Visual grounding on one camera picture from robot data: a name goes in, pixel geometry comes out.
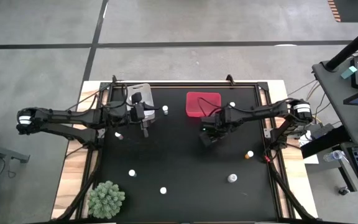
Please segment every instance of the gray floor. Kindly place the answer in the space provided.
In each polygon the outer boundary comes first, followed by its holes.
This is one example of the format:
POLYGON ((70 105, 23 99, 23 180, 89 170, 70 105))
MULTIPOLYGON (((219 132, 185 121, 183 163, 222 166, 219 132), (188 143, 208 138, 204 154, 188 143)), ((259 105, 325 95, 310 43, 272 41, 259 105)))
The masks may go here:
MULTIPOLYGON (((90 43, 101 0, 0 0, 0 44, 90 43)), ((110 0, 99 42, 350 40, 358 24, 334 21, 325 0, 110 0)), ((313 79, 311 66, 343 46, 98 49, 90 80, 282 79, 291 92, 313 79)), ((31 154, 4 179, 0 223, 49 219, 67 141, 49 134, 18 136, 16 113, 27 106, 60 108, 78 99, 88 49, 0 50, 0 145, 31 154)), ((308 89, 294 97, 304 98, 308 89)), ((322 91, 310 99, 318 105, 322 91)), ((329 107, 319 114, 338 121, 329 107)), ((358 192, 338 196, 337 170, 310 174, 319 217, 358 223, 358 192)))

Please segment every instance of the black pole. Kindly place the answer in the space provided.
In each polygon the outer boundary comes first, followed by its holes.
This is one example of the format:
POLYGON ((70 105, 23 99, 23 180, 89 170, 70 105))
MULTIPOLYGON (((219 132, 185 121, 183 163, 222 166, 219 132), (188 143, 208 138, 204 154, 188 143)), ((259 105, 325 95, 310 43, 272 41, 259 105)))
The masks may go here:
POLYGON ((352 54, 354 54, 356 51, 358 51, 358 37, 356 37, 350 44, 342 49, 325 65, 326 70, 330 72, 333 71, 338 65, 342 64, 342 62, 352 56, 352 54))

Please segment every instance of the potted succulent plant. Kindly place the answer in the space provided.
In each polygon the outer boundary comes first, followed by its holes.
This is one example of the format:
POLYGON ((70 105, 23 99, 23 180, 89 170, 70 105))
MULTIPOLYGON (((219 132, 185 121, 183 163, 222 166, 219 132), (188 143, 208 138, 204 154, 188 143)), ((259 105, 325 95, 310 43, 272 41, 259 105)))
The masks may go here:
POLYGON ((111 181, 99 183, 89 192, 88 214, 95 218, 112 218, 116 216, 125 200, 125 193, 120 192, 118 185, 111 181))

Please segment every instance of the red container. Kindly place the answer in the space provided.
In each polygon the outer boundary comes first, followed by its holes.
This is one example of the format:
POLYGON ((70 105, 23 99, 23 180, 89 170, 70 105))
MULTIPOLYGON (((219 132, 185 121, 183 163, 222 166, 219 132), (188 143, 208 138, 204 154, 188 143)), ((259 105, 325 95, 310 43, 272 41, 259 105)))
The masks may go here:
POLYGON ((221 95, 219 93, 188 92, 186 94, 186 114, 189 117, 208 116, 212 110, 218 107, 221 107, 221 95))

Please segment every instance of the wooden platform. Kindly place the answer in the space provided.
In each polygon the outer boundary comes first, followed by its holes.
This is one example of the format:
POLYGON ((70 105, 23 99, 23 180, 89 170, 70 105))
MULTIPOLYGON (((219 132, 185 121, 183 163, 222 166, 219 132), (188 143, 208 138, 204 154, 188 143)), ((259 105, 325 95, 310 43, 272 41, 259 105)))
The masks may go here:
MULTIPOLYGON (((282 99, 287 98, 287 92, 285 90, 285 85, 283 80, 244 80, 237 82, 268 82, 270 99, 272 102, 276 102, 282 99)), ((80 101, 90 96, 91 94, 99 90, 100 81, 87 81, 84 82, 83 88, 81 90, 80 101)), ((266 96, 264 92, 261 91, 262 103, 266 103, 266 96)), ((93 97, 85 100, 78 105, 78 111, 87 110, 92 104, 93 97)), ((276 125, 280 126, 283 122, 283 118, 275 119, 276 125)), ((76 125, 76 128, 84 128, 81 125, 76 125)), ((297 145, 296 140, 288 140, 288 143, 297 145)), ((70 141, 68 144, 67 154, 75 149, 81 147, 80 143, 77 141, 70 141)), ((305 209, 314 217, 317 217, 316 207, 314 205, 313 195, 311 193, 310 184, 308 175, 306 173, 305 164, 303 162, 302 153, 299 149, 294 147, 288 147, 282 151, 285 170, 287 172, 287 179, 291 191, 297 197, 299 202, 305 209)), ((86 160, 86 149, 80 149, 79 151, 73 153, 68 157, 64 163, 62 174, 60 177, 60 183, 57 190, 57 195, 55 199, 55 204, 52 210, 51 218, 59 217, 69 206, 69 204, 75 198, 75 195, 80 191, 81 180, 83 177, 84 167, 86 160)), ((283 216, 288 217, 287 210, 287 201, 284 193, 279 188, 280 201, 283 210, 283 216)), ((83 217, 86 217, 88 207, 84 206, 83 217)))

